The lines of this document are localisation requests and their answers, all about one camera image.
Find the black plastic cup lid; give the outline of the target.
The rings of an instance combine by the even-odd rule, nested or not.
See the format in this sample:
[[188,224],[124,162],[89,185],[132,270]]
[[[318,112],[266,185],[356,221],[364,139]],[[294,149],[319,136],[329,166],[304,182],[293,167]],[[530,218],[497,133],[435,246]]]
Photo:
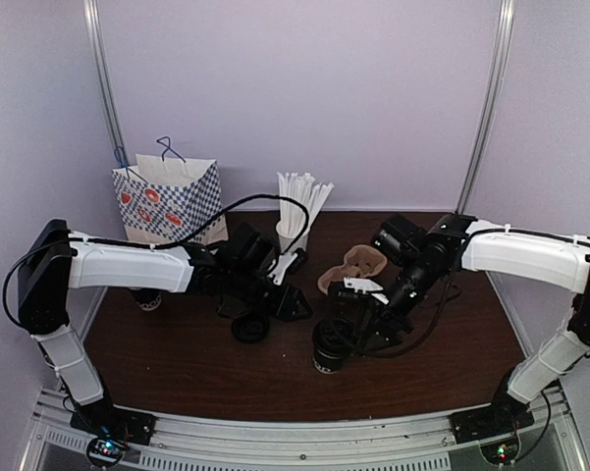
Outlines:
[[344,318],[323,319],[312,333],[316,353],[345,357],[353,353],[354,323]]

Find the black paper cups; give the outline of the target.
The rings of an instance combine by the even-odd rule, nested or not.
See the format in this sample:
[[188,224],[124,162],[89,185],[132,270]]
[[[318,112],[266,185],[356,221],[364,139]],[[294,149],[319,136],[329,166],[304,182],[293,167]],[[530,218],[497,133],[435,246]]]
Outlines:
[[154,288],[140,288],[131,289],[131,295],[138,307],[146,312],[154,311],[162,302],[162,295],[159,289]]

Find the black paper coffee cup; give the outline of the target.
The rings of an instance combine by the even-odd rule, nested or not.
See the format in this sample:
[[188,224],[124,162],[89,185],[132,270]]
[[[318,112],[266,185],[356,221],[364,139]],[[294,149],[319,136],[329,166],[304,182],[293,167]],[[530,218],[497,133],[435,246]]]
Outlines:
[[343,367],[350,354],[351,350],[348,347],[318,344],[313,348],[312,359],[318,372],[331,375]]

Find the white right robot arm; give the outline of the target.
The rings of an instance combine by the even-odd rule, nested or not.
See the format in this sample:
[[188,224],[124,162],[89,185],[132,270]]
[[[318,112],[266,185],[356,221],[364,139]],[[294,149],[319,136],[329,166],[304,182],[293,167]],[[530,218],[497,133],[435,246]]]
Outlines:
[[[330,267],[352,245],[364,243],[391,213],[329,212],[310,237],[319,267]],[[429,340],[395,359],[353,360],[329,378],[328,420],[372,420],[442,413],[488,401],[514,360],[528,355],[568,317],[573,295],[545,283],[506,274],[457,275],[462,295],[449,303]],[[562,386],[574,418],[590,435],[590,359]]]

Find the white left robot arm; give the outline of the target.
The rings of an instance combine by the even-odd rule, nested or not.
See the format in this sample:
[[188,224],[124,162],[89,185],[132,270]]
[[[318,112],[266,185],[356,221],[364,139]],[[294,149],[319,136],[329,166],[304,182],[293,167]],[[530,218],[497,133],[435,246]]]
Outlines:
[[209,244],[146,244],[73,232],[66,221],[54,219],[15,266],[17,321],[49,359],[77,416],[99,435],[111,436],[122,416],[73,328],[73,292],[122,290],[144,311],[157,309],[166,293],[229,297],[245,308],[233,323],[235,336],[255,343],[272,319],[311,317],[304,293],[287,281],[305,258],[302,249],[281,252],[275,240],[249,224]]

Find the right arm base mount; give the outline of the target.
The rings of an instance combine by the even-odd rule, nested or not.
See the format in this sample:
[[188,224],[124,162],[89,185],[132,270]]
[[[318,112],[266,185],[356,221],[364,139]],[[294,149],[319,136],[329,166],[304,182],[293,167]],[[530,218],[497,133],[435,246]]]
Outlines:
[[511,465],[520,457],[519,432],[535,423],[530,412],[512,416],[510,412],[489,405],[460,411],[450,416],[458,445],[477,443],[485,461],[495,466]]

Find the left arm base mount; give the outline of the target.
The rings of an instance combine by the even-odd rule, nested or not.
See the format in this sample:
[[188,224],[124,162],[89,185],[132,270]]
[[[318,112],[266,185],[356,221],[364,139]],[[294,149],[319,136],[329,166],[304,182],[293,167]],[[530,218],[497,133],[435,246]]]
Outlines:
[[131,445],[149,445],[155,424],[152,414],[100,404],[77,404],[70,420],[73,429],[93,435],[85,457],[98,468],[117,465]]

